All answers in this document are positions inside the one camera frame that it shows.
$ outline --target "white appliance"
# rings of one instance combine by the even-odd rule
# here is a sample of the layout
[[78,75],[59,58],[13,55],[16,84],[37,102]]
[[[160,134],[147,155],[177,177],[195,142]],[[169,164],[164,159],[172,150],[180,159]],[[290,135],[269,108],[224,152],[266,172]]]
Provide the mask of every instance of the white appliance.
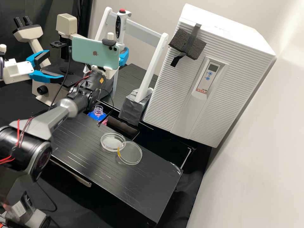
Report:
[[253,28],[186,4],[176,26],[207,43],[197,60],[170,47],[143,121],[183,138],[217,147],[276,60]]

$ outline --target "digital display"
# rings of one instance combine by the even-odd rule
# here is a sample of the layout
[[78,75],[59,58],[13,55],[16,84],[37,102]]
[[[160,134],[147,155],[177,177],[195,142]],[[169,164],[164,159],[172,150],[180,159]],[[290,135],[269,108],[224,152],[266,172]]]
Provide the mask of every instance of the digital display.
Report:
[[218,66],[210,64],[208,70],[216,72],[218,70]]

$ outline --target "black foam pad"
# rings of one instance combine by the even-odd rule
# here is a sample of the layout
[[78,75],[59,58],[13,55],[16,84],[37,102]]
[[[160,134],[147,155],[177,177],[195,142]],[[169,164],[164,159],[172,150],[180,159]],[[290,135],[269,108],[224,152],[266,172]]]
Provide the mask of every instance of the black foam pad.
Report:
[[178,29],[169,46],[186,53],[189,58],[196,60],[202,53],[206,43],[185,30]]

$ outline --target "black strap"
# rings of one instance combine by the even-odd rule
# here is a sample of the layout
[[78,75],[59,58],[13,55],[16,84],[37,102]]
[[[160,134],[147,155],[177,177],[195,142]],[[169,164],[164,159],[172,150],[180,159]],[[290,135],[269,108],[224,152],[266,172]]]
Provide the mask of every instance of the black strap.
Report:
[[170,66],[175,67],[176,64],[178,63],[178,61],[179,61],[182,57],[184,57],[185,55],[187,55],[187,53],[189,52],[189,50],[190,50],[190,48],[191,48],[191,46],[192,46],[192,44],[193,44],[193,42],[194,42],[194,40],[195,40],[195,38],[196,38],[196,36],[197,36],[197,33],[199,32],[200,27],[201,27],[200,24],[196,24],[196,25],[194,26],[194,28],[193,28],[193,30],[192,30],[192,32],[191,32],[191,35],[190,35],[190,37],[188,38],[187,43],[186,43],[186,45],[185,45],[185,47],[184,47],[183,52],[181,52],[178,56],[176,56],[176,57],[172,60]]
[[39,66],[40,63],[42,63],[44,60],[50,57],[50,51],[47,52],[41,52],[39,55],[37,55],[34,58],[34,63],[36,66]]
[[0,56],[0,79],[3,79],[3,73],[4,73],[4,58]]

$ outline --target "black platform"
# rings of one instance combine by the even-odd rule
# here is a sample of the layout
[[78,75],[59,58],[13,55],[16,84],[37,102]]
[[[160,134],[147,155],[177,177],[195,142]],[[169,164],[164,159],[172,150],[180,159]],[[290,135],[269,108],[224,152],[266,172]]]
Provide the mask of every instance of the black platform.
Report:
[[[42,73],[48,74],[49,72],[65,75],[67,72],[68,62],[63,59],[59,59],[56,63],[45,66],[41,69]],[[69,74],[66,77],[66,81],[63,86],[66,88],[71,88],[76,82],[83,78],[83,68],[85,65],[83,63],[75,62],[71,60]]]
[[158,223],[182,170],[143,147],[140,163],[124,164],[102,148],[106,132],[113,130],[81,113],[53,133],[52,156]]

